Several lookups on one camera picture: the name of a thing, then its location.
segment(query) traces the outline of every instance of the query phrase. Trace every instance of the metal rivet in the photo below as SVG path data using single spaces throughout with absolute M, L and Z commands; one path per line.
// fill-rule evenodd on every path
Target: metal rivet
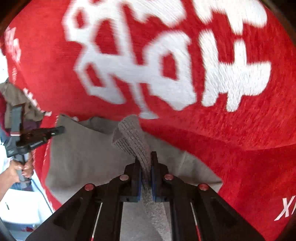
M 123 174 L 120 176 L 120 180 L 122 180 L 122 181 L 127 181 L 128 179 L 129 179 L 129 176 L 126 174 Z
M 94 189 L 94 185 L 91 184 L 91 183 L 86 184 L 86 185 L 84 186 L 84 189 L 87 190 L 87 191 L 91 191 L 91 190 Z
M 207 191 L 207 190 L 209 190 L 210 187 L 209 187 L 208 184 L 201 183 L 201 184 L 198 185 L 198 188 L 199 188 L 200 190 L 202 190 L 202 191 Z
M 172 174 L 165 174 L 165 179 L 171 181 L 174 179 L 174 176 Z

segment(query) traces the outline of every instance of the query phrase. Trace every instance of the human hand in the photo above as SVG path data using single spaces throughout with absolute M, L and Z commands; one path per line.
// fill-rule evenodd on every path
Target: human hand
M 18 183 L 20 182 L 20 179 L 18 177 L 17 170 L 23 170 L 22 175 L 24 177 L 30 178 L 33 175 L 33 168 L 33 157 L 32 154 L 29 153 L 29 159 L 25 165 L 22 165 L 16 160 L 12 160 L 9 167 L 7 168 L 7 172 L 13 183 Z

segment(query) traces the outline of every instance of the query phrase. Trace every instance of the ribbed fabric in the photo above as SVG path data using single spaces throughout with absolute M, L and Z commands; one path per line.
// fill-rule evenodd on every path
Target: ribbed fabric
M 159 232 L 164 241 L 171 240 L 170 226 L 165 214 L 163 203 L 155 203 L 152 199 L 150 185 L 151 158 L 148 143 L 145 139 L 138 117 L 130 115 L 124 118 L 115 129 L 112 144 L 128 154 L 138 158 L 142 166 L 141 201 L 152 225 Z

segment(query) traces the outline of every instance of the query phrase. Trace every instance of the black cable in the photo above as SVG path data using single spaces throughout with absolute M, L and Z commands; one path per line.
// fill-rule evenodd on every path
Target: black cable
M 53 214 L 54 212 L 52 211 L 52 209 L 51 209 L 51 207 L 50 207 L 48 201 L 46 200 L 46 197 L 44 196 L 43 192 L 39 189 L 39 187 L 36 185 L 36 183 L 35 183 L 35 181 L 34 181 L 33 179 L 31 179 L 31 181 L 34 183 L 34 185 L 35 185 L 35 187 L 38 189 L 38 191 L 42 194 L 42 196 L 43 196 L 43 198 L 44 198 L 44 200 L 45 200 L 45 202 L 46 202 L 46 204 L 47 204 L 49 210 L 50 210 L 51 213 Z

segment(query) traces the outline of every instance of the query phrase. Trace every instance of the brown cloth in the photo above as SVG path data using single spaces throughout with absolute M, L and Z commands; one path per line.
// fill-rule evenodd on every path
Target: brown cloth
M 24 104 L 24 120 L 41 121 L 44 114 L 39 111 L 25 94 L 8 81 L 0 84 L 0 92 L 3 95 L 7 105 L 4 118 L 5 128 L 11 128 L 11 110 L 18 104 Z

